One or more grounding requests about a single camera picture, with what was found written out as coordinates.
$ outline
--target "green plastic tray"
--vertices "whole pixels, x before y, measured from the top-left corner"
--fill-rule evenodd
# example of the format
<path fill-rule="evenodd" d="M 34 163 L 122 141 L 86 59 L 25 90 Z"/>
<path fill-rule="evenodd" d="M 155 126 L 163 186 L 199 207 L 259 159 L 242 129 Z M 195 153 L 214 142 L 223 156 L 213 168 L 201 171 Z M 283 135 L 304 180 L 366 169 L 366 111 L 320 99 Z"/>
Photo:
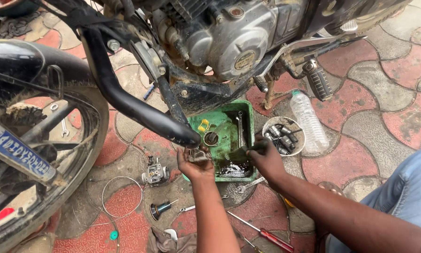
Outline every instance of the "green plastic tray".
<path fill-rule="evenodd" d="M 208 131 L 214 130 L 218 125 L 224 122 L 225 127 L 219 131 L 218 146 L 211 146 L 209 150 L 215 162 L 215 171 L 219 171 L 219 161 L 225 159 L 225 154 L 234 151 L 238 148 L 238 131 L 237 121 L 234 120 L 234 115 L 231 117 L 231 112 L 243 111 L 244 115 L 244 135 L 247 138 L 249 146 L 254 143 L 254 123 L 253 123 L 253 107 L 250 102 L 246 100 L 235 100 L 230 104 L 224 105 L 210 112 L 196 115 L 188 118 L 191 127 L 200 133 L 201 138 L 204 137 L 206 132 L 198 131 L 203 119 L 207 119 L 210 124 Z M 253 166 L 248 167 L 248 175 L 245 177 L 223 177 L 215 176 L 216 182 L 250 182 L 256 178 L 257 170 Z"/>

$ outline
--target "plastic water bottle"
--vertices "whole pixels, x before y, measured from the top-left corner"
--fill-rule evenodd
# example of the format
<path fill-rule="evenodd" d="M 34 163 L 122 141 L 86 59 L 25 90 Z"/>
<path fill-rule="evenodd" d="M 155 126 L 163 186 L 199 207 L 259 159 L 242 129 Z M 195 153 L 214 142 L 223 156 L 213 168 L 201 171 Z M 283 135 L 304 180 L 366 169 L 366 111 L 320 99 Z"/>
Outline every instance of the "plastic water bottle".
<path fill-rule="evenodd" d="M 292 92 L 290 106 L 306 136 L 304 149 L 309 153 L 325 151 L 329 147 L 329 141 L 320 120 L 315 115 L 309 97 L 295 90 Z"/>

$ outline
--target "footrest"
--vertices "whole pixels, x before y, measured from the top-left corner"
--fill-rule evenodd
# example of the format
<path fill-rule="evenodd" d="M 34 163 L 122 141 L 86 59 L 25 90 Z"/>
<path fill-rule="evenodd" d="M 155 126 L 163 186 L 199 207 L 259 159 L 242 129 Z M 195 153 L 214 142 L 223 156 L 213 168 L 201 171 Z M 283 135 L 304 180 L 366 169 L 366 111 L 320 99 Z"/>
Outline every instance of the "footrest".
<path fill-rule="evenodd" d="M 306 74 L 310 88 L 320 101 L 327 101 L 332 97 L 331 85 L 326 79 L 324 69 L 314 59 L 303 65 L 303 72 Z"/>

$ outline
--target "motorcycle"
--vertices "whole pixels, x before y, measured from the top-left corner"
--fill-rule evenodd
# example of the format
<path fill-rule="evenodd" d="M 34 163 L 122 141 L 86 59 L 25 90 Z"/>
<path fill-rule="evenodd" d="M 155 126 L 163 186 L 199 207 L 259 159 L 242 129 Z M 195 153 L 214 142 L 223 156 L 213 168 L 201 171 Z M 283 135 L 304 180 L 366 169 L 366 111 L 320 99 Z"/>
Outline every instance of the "motorcycle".
<path fill-rule="evenodd" d="M 315 58 L 364 39 L 363 32 L 410 3 L 95 0 L 104 6 L 102 14 L 83 0 L 32 1 L 72 28 L 88 64 L 58 49 L 0 40 L 0 211 L 20 193 L 36 192 L 0 220 L 0 252 L 27 238 L 83 181 L 106 137 L 108 103 L 169 141 L 195 149 L 201 137 L 187 116 L 225 105 L 252 86 L 265 93 L 269 108 L 274 82 L 285 72 L 308 78 L 319 100 L 331 98 Z M 122 89 L 107 55 L 120 47 L 159 88 L 167 113 Z M 44 96 L 64 105 L 47 115 L 21 103 Z M 51 140 L 50 131 L 74 109 L 81 114 L 76 140 Z"/>

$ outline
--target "denim jeans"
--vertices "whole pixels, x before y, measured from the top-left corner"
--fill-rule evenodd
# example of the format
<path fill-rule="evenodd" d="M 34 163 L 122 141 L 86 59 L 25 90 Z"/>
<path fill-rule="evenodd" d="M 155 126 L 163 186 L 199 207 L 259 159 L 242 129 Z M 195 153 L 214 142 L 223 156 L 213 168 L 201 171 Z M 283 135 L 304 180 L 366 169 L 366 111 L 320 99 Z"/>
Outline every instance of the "denim jeans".
<path fill-rule="evenodd" d="M 360 203 L 421 227 L 421 150 L 404 160 L 382 186 Z M 326 240 L 326 252 L 352 251 L 330 235 Z"/>

